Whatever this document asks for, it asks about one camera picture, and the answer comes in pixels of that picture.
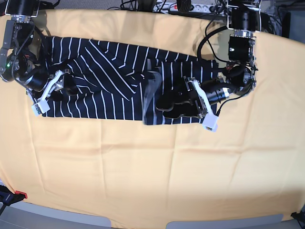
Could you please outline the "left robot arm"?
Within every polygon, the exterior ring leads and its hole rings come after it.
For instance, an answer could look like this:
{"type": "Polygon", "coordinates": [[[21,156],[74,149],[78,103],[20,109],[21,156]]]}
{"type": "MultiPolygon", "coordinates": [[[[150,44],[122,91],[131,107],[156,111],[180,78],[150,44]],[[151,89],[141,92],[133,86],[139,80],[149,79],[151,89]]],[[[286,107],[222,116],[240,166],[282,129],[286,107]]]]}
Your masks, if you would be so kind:
{"type": "Polygon", "coordinates": [[[256,86],[255,39],[254,33],[261,30],[259,1],[222,0],[213,10],[224,12],[226,25],[212,32],[206,32],[197,48],[200,65],[211,73],[222,73],[222,77],[199,83],[194,77],[184,75],[176,86],[158,99],[156,109],[166,118],[196,117],[217,119],[220,110],[214,112],[212,105],[229,102],[230,95],[238,98],[248,95],[256,86]],[[228,60],[223,68],[209,67],[201,57],[201,50],[209,38],[219,32],[232,30],[229,38],[228,60]]]}

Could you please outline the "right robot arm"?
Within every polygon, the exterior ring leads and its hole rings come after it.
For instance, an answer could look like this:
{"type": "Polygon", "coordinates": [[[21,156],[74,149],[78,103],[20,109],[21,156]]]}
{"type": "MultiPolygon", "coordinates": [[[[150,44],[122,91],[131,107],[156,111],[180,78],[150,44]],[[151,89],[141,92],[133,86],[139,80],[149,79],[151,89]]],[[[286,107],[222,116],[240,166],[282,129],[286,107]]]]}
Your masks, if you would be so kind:
{"type": "Polygon", "coordinates": [[[76,95],[78,88],[71,72],[63,74],[48,90],[59,68],[52,66],[46,36],[32,20],[40,10],[52,10],[60,2],[43,0],[5,0],[0,4],[1,16],[9,15],[0,49],[0,76],[5,82],[16,81],[35,102],[43,93],[54,101],[62,100],[61,91],[76,95]]]}

